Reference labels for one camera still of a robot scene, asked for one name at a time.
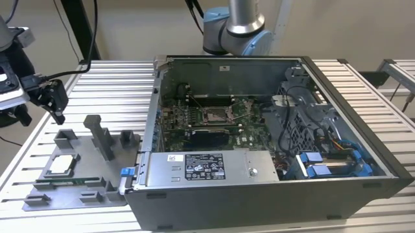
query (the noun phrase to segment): cable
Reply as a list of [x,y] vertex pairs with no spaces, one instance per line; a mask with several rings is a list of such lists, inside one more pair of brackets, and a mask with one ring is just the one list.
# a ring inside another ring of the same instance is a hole
[[346,145],[347,145],[347,144],[351,144],[351,145],[358,149],[359,153],[363,154],[363,150],[362,150],[360,145],[356,144],[356,143],[354,143],[352,141],[350,141],[350,140],[347,140],[347,139],[343,139],[343,140],[340,140],[340,141],[338,141],[338,143],[340,143],[340,144],[342,144],[342,143],[346,143]]
[[16,8],[18,8],[18,3],[19,3],[19,0],[15,0],[14,1],[14,5],[12,5],[11,15],[8,16],[7,20],[4,21],[7,24],[10,23],[10,21],[12,20],[12,18],[15,16],[15,12],[16,12]]
[[397,89],[395,89],[395,91],[394,91],[394,94],[393,94],[393,96],[391,96],[390,101],[394,99],[394,97],[395,97],[395,94],[397,94],[397,91],[398,91],[399,87],[401,87],[401,84],[398,84],[398,87],[397,87]]
[[178,84],[178,86],[176,86],[176,94],[175,94],[175,97],[179,99],[179,88],[180,88],[180,86],[183,86],[184,85],[184,98],[183,99],[186,99],[186,94],[187,94],[187,87],[186,86],[188,86],[188,83],[179,83]]
[[79,62],[80,62],[79,56],[78,56],[78,53],[76,53],[76,51],[75,51],[75,47],[74,47],[74,44],[72,44],[72,39],[71,39],[70,31],[68,31],[67,25],[66,25],[66,23],[64,23],[63,16],[62,16],[60,11],[59,11],[59,8],[58,8],[56,0],[54,0],[54,4],[55,4],[55,9],[56,9],[56,11],[58,11],[58,15],[59,15],[60,21],[62,21],[62,23],[63,23],[63,25],[64,25],[64,28],[66,28],[66,31],[67,31],[67,35],[68,35],[68,40],[70,40],[71,48],[72,48],[72,51],[74,51],[74,53],[75,53],[75,56],[76,56],[76,59],[78,59],[78,63],[79,63]]
[[95,45],[95,38],[96,38],[96,31],[98,31],[98,2],[96,0],[94,0],[94,23],[95,23],[95,26],[94,26],[94,35],[92,35],[92,40],[91,40],[91,46],[90,46],[90,52],[88,52],[88,66],[87,66],[87,69],[84,70],[79,70],[79,71],[67,71],[67,72],[62,72],[62,73],[58,73],[58,74],[54,74],[51,76],[47,76],[44,81],[48,81],[51,79],[55,79],[55,78],[59,78],[62,76],[66,76],[66,75],[71,75],[71,74],[84,74],[90,71],[91,69],[91,60],[92,60],[92,49],[94,49],[94,45]]
[[11,143],[11,144],[15,144],[16,146],[20,146],[20,147],[23,146],[23,145],[19,144],[18,142],[12,142],[12,141],[4,139],[2,136],[0,136],[0,139],[2,139],[4,142],[8,142],[8,143]]
[[344,150],[344,148],[339,145],[339,143],[336,143],[335,140],[331,140],[331,141],[332,141],[332,143],[339,147],[339,149]]
[[194,5],[195,5],[196,10],[199,12],[200,18],[204,18],[203,10],[202,10],[202,7],[200,7],[198,0],[194,0]]
[[[286,97],[286,101],[287,101],[287,113],[286,113],[286,119],[284,119],[284,124],[283,124],[283,130],[279,134],[279,137],[278,137],[278,146],[280,148],[280,150],[288,155],[292,157],[291,153],[290,153],[290,148],[288,150],[286,150],[283,147],[282,147],[282,139],[283,139],[283,135],[284,135],[284,132],[287,130],[287,127],[288,127],[288,120],[290,120],[290,101],[288,101],[288,96],[292,97],[295,99],[295,97],[292,95],[288,94],[288,91],[292,89],[292,88],[303,88],[306,89],[307,91],[308,88],[304,87],[304,86],[299,86],[299,85],[295,85],[295,86],[291,86],[287,91],[286,91],[286,94],[284,94],[284,97]],[[318,126],[318,128],[320,128],[323,130],[323,133],[324,133],[324,137],[326,139],[328,139],[328,130],[322,126],[322,124],[311,117],[311,115],[308,114],[307,112],[307,109],[304,109],[304,114],[306,116],[310,118],[311,122]]]
[[402,109],[402,112],[403,112],[403,113],[405,113],[405,111],[407,110],[409,105],[410,105],[410,102],[406,102],[406,103],[405,103],[405,106],[403,106],[403,109]]
[[307,89],[307,88],[303,87],[303,86],[291,86],[291,87],[287,89],[287,91],[286,91],[284,96],[286,96],[286,101],[287,101],[287,113],[286,113],[286,119],[284,119],[284,124],[283,124],[283,130],[282,130],[280,133],[279,133],[279,137],[278,137],[278,141],[276,141],[280,150],[282,150],[288,156],[291,156],[290,150],[286,150],[286,149],[282,147],[282,144],[280,144],[280,143],[282,143],[282,139],[283,139],[284,132],[286,132],[287,127],[288,127],[288,120],[290,120],[290,101],[288,101],[287,95],[288,95],[288,91],[290,91],[292,88],[295,88],[295,87]]
[[194,12],[194,1],[192,0],[184,0],[186,1],[186,4],[187,4],[187,8],[188,8],[188,11],[190,11],[190,14],[191,14],[191,16],[192,16],[192,18],[194,18],[194,21],[195,21],[195,23],[196,23],[196,26],[198,26],[198,28],[199,28],[199,31],[200,31],[200,33],[202,33],[202,35],[203,35],[203,30],[202,30],[202,28],[200,28],[200,25],[199,25],[199,22],[198,22],[198,18],[196,18],[196,16],[195,16],[195,12]]

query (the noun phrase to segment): black metal frame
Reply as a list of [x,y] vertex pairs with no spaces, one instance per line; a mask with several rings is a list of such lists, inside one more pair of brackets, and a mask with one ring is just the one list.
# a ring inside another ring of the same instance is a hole
[[[82,0],[60,0],[64,11],[68,17],[70,26],[74,31],[76,42],[80,48],[80,51],[84,56],[84,61],[87,60],[90,53],[90,46],[92,40],[92,30],[86,13],[86,8]],[[92,60],[102,60],[96,42],[92,47]]]

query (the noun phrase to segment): aluminum workbench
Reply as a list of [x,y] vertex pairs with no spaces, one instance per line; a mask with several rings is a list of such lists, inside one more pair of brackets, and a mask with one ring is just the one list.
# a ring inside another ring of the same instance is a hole
[[[415,176],[415,125],[379,94],[350,64],[315,60],[343,97],[354,107],[406,169]],[[102,126],[111,133],[130,129],[143,135],[152,92],[152,62],[98,61],[87,74],[67,83],[70,103],[67,121],[58,126],[43,117],[0,177],[0,231],[6,232],[139,232],[130,206],[24,212],[23,199],[31,182],[47,165],[59,129],[72,128],[88,135],[83,120],[87,114],[102,115]],[[415,183],[393,198],[374,200],[347,220],[290,223],[190,232],[414,232]]]

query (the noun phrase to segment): black cable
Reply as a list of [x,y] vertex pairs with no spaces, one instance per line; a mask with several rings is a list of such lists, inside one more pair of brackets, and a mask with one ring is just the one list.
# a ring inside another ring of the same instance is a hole
[[191,13],[192,18],[194,18],[194,20],[195,20],[195,23],[196,23],[196,26],[198,26],[198,28],[199,28],[199,31],[200,31],[200,33],[202,33],[202,35],[203,35],[203,31],[202,31],[202,28],[200,28],[200,25],[199,25],[199,22],[198,22],[198,19],[196,19],[196,16],[195,16],[195,12],[191,10],[190,13]]
[[16,146],[20,146],[20,147],[23,146],[23,145],[19,144],[18,142],[12,142],[12,141],[4,139],[2,136],[0,136],[0,139],[2,139],[4,142],[8,142],[8,143],[11,143],[11,144],[15,144]]
[[290,121],[290,101],[288,101],[288,98],[287,98],[287,94],[288,94],[288,91],[295,88],[295,87],[299,87],[299,88],[304,88],[307,89],[306,87],[303,86],[291,86],[287,91],[286,91],[286,94],[284,94],[284,97],[286,97],[286,101],[287,101],[287,112],[286,112],[286,119],[284,119],[284,124],[283,124],[283,130],[280,131],[279,133],[279,137],[278,137],[278,146],[280,148],[280,150],[288,155],[291,156],[291,153],[290,153],[290,150],[284,149],[283,146],[282,146],[282,140],[283,140],[283,136],[284,136],[284,132],[287,131],[287,127],[288,127],[288,121]]
[[10,23],[10,21],[12,20],[14,16],[15,16],[15,12],[16,12],[16,8],[18,8],[18,3],[19,0],[14,1],[14,6],[12,6],[12,12],[11,15],[8,16],[7,20],[4,21],[7,24]]
[[198,0],[194,0],[194,5],[195,5],[196,10],[199,12],[200,18],[204,18],[204,13],[203,13],[203,10],[202,10],[202,7],[200,7]]
[[[307,91],[310,91],[310,89],[304,86],[291,86],[287,91],[286,91],[286,94],[284,94],[284,98],[286,98],[286,101],[287,101],[287,113],[286,113],[286,119],[284,119],[284,124],[283,124],[283,130],[279,134],[279,137],[278,137],[278,146],[280,148],[280,150],[288,155],[292,157],[291,153],[290,153],[290,148],[288,150],[284,149],[282,147],[282,139],[283,139],[283,135],[284,135],[284,132],[287,131],[287,127],[288,127],[288,121],[290,121],[290,101],[288,101],[288,96],[292,97],[295,99],[295,97],[292,95],[288,94],[288,91],[292,89],[292,88],[303,88],[306,89]],[[330,137],[328,137],[328,130],[322,126],[322,124],[311,117],[311,115],[308,114],[307,112],[307,109],[304,109],[304,114],[306,116],[310,118],[311,122],[315,123],[315,125],[323,130],[323,133],[324,133],[324,137],[327,140],[330,140]]]
[[76,56],[76,59],[78,59],[78,63],[79,63],[79,62],[80,62],[79,56],[78,56],[78,53],[76,53],[76,51],[75,51],[75,47],[74,47],[72,39],[71,39],[71,34],[70,34],[67,25],[66,25],[66,23],[64,23],[63,16],[62,16],[60,11],[59,11],[59,8],[58,8],[56,0],[54,0],[54,4],[55,4],[55,9],[56,9],[56,11],[58,11],[58,15],[59,15],[60,21],[62,21],[62,23],[63,23],[63,25],[64,25],[64,28],[66,28],[66,31],[67,31],[67,35],[68,35],[68,40],[70,40],[71,48],[72,48],[72,51],[74,51],[74,53],[75,53],[75,56]]
[[394,97],[395,97],[395,94],[397,94],[397,91],[398,91],[399,87],[401,87],[401,84],[398,84],[398,87],[397,87],[397,89],[395,89],[395,91],[394,91],[394,94],[393,94],[393,96],[391,96],[390,101],[394,99]]
[[187,4],[187,8],[188,8],[190,14],[191,14],[191,16],[194,18],[194,21],[196,23],[199,31],[200,31],[200,33],[203,35],[203,31],[202,31],[202,28],[200,28],[200,25],[199,25],[199,22],[198,22],[198,18],[195,16],[195,12],[194,12],[194,1],[192,0],[184,0],[184,1],[186,1],[186,4]]
[[98,2],[96,0],[94,0],[94,23],[95,23],[95,26],[94,26],[94,35],[92,35],[92,40],[91,40],[91,46],[90,46],[90,52],[88,52],[88,66],[87,66],[87,69],[84,70],[78,70],[78,71],[67,71],[67,72],[62,72],[62,73],[58,73],[58,74],[54,74],[51,76],[47,76],[44,81],[48,81],[51,79],[56,79],[62,76],[66,76],[66,75],[71,75],[71,74],[84,74],[90,71],[91,69],[91,60],[92,60],[92,49],[94,49],[94,45],[95,45],[95,38],[96,38],[96,31],[98,31]]
[[175,98],[178,98],[178,99],[179,99],[179,88],[180,88],[180,86],[183,86],[183,85],[184,85],[184,98],[183,98],[183,99],[186,99],[186,91],[187,91],[186,86],[188,86],[188,83],[179,83],[179,84],[176,85],[176,94],[175,94]]
[[402,109],[402,112],[403,112],[403,113],[405,113],[405,111],[407,110],[409,105],[410,105],[410,102],[406,102],[406,103],[405,103],[405,106],[403,106],[403,109]]

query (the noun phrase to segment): power supply label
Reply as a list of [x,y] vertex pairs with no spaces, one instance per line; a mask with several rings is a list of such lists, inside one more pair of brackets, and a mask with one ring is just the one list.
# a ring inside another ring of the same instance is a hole
[[227,178],[223,154],[187,154],[184,159],[184,176],[188,181],[224,180]]

